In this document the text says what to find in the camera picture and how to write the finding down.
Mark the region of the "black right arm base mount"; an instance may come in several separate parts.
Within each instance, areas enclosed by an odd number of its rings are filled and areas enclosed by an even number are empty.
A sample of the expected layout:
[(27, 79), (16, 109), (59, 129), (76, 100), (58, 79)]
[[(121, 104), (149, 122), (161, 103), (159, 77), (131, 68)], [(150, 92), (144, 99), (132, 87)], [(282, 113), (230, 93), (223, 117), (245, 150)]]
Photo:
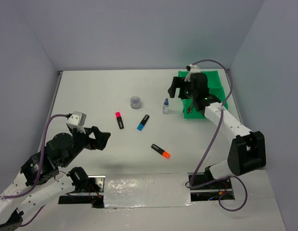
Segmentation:
[(230, 179), (218, 181), (202, 188), (190, 190), (190, 198), (192, 202), (199, 201), (218, 201), (221, 200), (234, 200), (234, 193)]

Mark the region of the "pink highlighter marker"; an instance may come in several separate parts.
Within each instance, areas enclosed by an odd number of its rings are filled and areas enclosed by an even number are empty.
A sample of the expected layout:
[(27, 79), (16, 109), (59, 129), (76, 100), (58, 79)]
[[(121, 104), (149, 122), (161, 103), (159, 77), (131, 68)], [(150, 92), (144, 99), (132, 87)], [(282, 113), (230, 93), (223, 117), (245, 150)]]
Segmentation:
[(115, 112), (115, 116), (116, 116), (116, 120), (117, 120), (119, 129), (123, 129), (124, 128), (124, 124), (123, 124), (121, 113), (120, 112)]

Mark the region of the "clear paper clip jar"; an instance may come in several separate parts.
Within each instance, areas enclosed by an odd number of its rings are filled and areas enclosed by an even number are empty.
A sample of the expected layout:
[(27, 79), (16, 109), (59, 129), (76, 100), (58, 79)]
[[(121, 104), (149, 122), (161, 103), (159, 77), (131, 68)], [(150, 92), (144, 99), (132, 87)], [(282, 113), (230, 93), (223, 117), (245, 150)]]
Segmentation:
[(141, 106), (141, 99), (138, 96), (133, 96), (130, 99), (130, 106), (132, 109), (139, 109)]

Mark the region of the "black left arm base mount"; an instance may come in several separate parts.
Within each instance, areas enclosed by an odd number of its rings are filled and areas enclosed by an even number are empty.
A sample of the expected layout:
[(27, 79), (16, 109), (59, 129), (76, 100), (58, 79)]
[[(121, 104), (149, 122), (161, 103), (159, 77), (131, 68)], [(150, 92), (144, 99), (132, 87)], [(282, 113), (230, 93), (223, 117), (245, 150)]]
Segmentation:
[(58, 199), (59, 205), (89, 205), (91, 208), (104, 208), (105, 176), (89, 176), (89, 184), (82, 190), (75, 190), (62, 195)]

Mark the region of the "orange highlighter marker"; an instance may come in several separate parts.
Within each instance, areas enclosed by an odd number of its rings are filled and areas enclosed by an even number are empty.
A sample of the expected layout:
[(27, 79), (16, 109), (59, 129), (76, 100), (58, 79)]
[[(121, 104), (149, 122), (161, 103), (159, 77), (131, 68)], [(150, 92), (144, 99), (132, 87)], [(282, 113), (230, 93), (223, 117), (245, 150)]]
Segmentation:
[(164, 158), (166, 158), (166, 159), (170, 158), (170, 154), (168, 152), (166, 152), (165, 150), (163, 150), (162, 148), (160, 148), (159, 146), (157, 146), (156, 144), (152, 144), (151, 148), (153, 150), (155, 150), (156, 152), (158, 152)]

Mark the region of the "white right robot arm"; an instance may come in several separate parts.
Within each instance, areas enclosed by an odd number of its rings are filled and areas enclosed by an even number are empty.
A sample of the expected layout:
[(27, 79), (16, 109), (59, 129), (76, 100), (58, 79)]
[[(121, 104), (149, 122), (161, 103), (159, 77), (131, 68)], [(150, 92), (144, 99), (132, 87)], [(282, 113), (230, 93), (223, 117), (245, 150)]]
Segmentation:
[(204, 73), (190, 74), (189, 81), (174, 77), (168, 89), (171, 98), (174, 98), (176, 89), (180, 90), (180, 99), (190, 99), (195, 110), (214, 123), (231, 143), (226, 160), (206, 167), (204, 183), (207, 187), (217, 187), (221, 178), (241, 176), (266, 166), (264, 135), (241, 124), (222, 105), (220, 98), (210, 93)]

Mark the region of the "blue highlighter marker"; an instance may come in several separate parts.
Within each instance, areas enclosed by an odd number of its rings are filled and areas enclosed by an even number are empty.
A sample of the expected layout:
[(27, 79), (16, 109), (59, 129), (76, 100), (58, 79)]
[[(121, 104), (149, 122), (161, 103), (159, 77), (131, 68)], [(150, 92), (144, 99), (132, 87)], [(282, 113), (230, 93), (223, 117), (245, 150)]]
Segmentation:
[(142, 131), (149, 118), (150, 118), (149, 115), (145, 115), (144, 118), (139, 123), (137, 130)]

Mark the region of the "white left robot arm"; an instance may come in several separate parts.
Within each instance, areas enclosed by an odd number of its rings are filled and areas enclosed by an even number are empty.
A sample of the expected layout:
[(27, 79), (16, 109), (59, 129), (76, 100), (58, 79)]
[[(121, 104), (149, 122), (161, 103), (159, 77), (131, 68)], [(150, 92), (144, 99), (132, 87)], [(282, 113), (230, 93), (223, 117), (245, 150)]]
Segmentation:
[(61, 168), (67, 167), (84, 149), (103, 150), (111, 134), (95, 126), (76, 128), (59, 133), (44, 148), (32, 155), (21, 167), (12, 184), (0, 195), (0, 231), (13, 231), (21, 227), (25, 216), (64, 194), (83, 192), (99, 187), (82, 167), (74, 167), (54, 183)]

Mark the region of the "small clear spray bottle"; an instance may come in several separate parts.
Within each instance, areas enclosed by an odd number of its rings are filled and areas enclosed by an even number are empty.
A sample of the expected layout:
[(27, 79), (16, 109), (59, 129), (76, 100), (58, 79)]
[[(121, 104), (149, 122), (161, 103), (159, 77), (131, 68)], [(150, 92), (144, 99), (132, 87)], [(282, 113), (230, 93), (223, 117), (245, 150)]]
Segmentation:
[(163, 107), (162, 107), (162, 113), (165, 115), (168, 113), (168, 106), (169, 106), (169, 101), (168, 101), (168, 98), (166, 98), (164, 100)]

